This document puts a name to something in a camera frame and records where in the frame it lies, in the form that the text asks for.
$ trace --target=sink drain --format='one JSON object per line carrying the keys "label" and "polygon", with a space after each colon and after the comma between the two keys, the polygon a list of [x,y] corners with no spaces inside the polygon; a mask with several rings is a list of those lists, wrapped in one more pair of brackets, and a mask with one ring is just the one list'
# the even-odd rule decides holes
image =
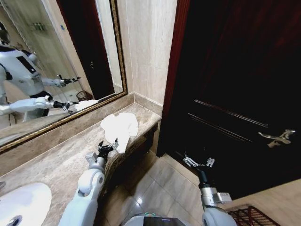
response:
{"label": "sink drain", "polygon": [[18,215],[12,218],[6,226],[17,226],[21,223],[21,221],[22,221],[22,216]]}

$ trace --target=door handle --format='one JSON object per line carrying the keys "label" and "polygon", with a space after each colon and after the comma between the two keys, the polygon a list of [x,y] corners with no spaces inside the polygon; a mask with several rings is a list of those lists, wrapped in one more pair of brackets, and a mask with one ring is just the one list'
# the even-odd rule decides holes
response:
{"label": "door handle", "polygon": [[289,140],[290,135],[294,134],[296,131],[294,129],[286,129],[283,134],[280,136],[272,136],[269,134],[263,134],[261,132],[258,132],[258,134],[262,137],[268,138],[268,139],[273,139],[271,143],[268,144],[269,147],[274,147],[274,146],[280,146],[281,142],[283,144],[290,144],[291,141]]}

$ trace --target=wire basket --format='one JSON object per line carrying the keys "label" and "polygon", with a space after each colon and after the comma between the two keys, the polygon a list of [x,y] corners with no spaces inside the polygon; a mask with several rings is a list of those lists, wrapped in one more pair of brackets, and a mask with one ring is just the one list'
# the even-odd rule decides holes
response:
{"label": "wire basket", "polygon": [[81,91],[81,92],[78,92],[76,97],[79,101],[92,100],[93,99],[93,96],[91,94],[89,94],[87,91],[84,91],[84,90]]}
{"label": "wire basket", "polygon": [[254,206],[240,206],[227,212],[234,218],[237,226],[280,226]]}

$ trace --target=white sink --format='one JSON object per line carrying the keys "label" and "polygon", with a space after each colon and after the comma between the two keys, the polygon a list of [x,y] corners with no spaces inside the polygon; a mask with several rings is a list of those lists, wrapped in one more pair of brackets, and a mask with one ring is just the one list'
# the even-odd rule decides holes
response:
{"label": "white sink", "polygon": [[50,204],[51,191],[46,184],[17,188],[0,197],[0,226],[40,226]]}

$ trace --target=white towel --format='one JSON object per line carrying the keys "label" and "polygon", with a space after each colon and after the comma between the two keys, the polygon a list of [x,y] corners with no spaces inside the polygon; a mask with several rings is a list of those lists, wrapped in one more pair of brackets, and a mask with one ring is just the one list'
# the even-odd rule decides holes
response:
{"label": "white towel", "polygon": [[86,107],[90,107],[91,105],[94,105],[98,102],[99,100],[83,100],[80,101],[78,105],[74,105],[76,111],[80,111],[82,109],[85,109]]}
{"label": "white towel", "polygon": [[138,134],[138,121],[132,113],[120,113],[118,116],[110,114],[102,120],[100,127],[104,129],[104,136],[109,143],[118,139],[118,153],[125,153],[130,136]]}

